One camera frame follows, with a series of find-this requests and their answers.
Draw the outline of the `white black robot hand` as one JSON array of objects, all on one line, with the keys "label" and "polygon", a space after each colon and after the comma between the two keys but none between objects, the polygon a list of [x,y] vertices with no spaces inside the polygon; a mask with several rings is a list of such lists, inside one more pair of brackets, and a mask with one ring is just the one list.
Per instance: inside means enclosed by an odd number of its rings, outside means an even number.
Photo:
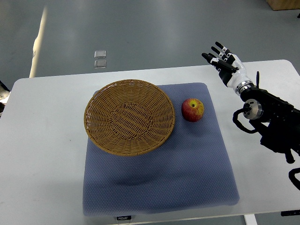
[{"label": "white black robot hand", "polygon": [[218,72],[223,84],[240,95],[244,90],[254,87],[247,76],[247,70],[236,54],[219,42],[211,47],[212,53],[202,53],[202,57]]}]

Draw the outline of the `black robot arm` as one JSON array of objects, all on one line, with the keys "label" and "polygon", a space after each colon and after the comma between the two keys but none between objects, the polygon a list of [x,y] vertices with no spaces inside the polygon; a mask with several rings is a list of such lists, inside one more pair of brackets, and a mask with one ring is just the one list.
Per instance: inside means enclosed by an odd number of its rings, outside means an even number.
[{"label": "black robot arm", "polygon": [[246,133],[259,133],[260,144],[275,153],[285,155],[289,164],[295,162],[292,151],[300,153],[300,111],[292,104],[259,88],[256,85],[242,88],[242,109],[234,113],[233,121]]}]

